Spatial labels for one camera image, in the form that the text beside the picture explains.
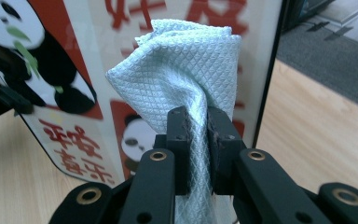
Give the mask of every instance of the wooden floor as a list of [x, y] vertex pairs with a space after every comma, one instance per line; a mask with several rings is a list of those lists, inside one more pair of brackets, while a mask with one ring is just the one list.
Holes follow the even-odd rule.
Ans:
[[[0, 118], [0, 223], [48, 223], [82, 181], [62, 174], [12, 115]], [[276, 62], [257, 147], [306, 189], [358, 188], [358, 105]]]
[[276, 63], [257, 147], [306, 189], [358, 188], [358, 105]]

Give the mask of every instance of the panda ear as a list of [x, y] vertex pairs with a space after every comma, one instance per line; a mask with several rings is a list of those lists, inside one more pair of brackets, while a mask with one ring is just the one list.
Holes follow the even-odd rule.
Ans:
[[124, 122], [126, 124], [126, 126], [129, 126], [129, 124], [133, 121], [133, 120], [136, 120], [136, 119], [141, 119], [142, 117], [139, 116], [139, 115], [128, 115], [126, 118], [124, 118]]

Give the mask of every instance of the diamond pattern fabric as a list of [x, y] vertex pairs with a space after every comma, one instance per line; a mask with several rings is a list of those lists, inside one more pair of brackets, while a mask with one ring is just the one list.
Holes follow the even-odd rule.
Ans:
[[211, 195], [206, 120], [208, 106], [232, 118], [241, 37], [230, 27], [189, 21], [154, 20], [152, 26], [152, 33], [135, 38], [139, 48], [106, 77], [158, 133], [167, 131], [168, 111], [187, 109], [190, 193], [176, 197], [175, 223], [230, 223], [227, 197]]

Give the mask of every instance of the cartoon panda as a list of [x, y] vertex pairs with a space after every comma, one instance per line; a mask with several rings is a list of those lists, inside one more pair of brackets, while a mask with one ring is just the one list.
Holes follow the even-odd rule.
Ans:
[[135, 175], [142, 155], [153, 149], [157, 133], [140, 116], [127, 116], [125, 122], [126, 129], [121, 140], [121, 148], [128, 158], [124, 161], [124, 164], [131, 171], [131, 174]]
[[95, 90], [26, 0], [0, 0], [0, 76], [1, 84], [34, 105], [81, 114], [97, 101]]

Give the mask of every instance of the red chinese text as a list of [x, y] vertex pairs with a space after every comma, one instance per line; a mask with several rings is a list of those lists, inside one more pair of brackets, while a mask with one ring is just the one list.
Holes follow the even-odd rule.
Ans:
[[187, 13], [186, 20], [199, 22], [201, 16], [208, 18], [208, 24], [212, 26], [230, 26], [234, 35], [243, 35], [248, 30], [248, 25], [239, 23], [238, 16], [245, 9], [247, 0], [228, 0], [225, 12], [216, 12], [212, 9], [208, 0], [193, 0]]
[[[125, 0], [117, 0], [114, 6], [114, 1], [105, 0], [105, 7], [107, 12], [112, 16], [112, 28], [119, 30], [123, 22], [129, 22], [130, 17], [125, 12]], [[135, 7], [129, 7], [130, 15], [137, 15], [142, 13], [145, 18], [145, 24], [139, 24], [141, 31], [152, 30], [151, 18], [149, 10], [165, 9], [165, 0], [161, 0], [155, 3], [149, 3], [149, 0], [139, 0], [139, 5]]]
[[103, 166], [86, 159], [81, 159], [84, 163], [85, 168], [91, 172], [91, 177], [96, 180], [101, 180], [104, 183], [107, 181], [111, 184], [115, 184], [115, 181], [112, 179], [112, 175], [104, 171]]
[[83, 175], [84, 173], [86, 173], [86, 171], [81, 169], [80, 165], [76, 163], [75, 156], [68, 154], [64, 149], [61, 149], [61, 151], [59, 150], [54, 150], [54, 151], [60, 154], [62, 159], [62, 165], [65, 166], [65, 169], [68, 172], [77, 175]]
[[96, 152], [100, 149], [98, 144], [86, 136], [86, 132], [79, 126], [75, 126], [75, 131], [65, 131], [61, 126], [49, 123], [42, 119], [39, 120], [41, 124], [45, 125], [43, 131], [49, 136], [52, 141], [60, 142], [64, 149], [69, 146], [77, 146], [81, 151], [84, 151], [89, 157], [96, 157], [102, 159], [103, 157]]

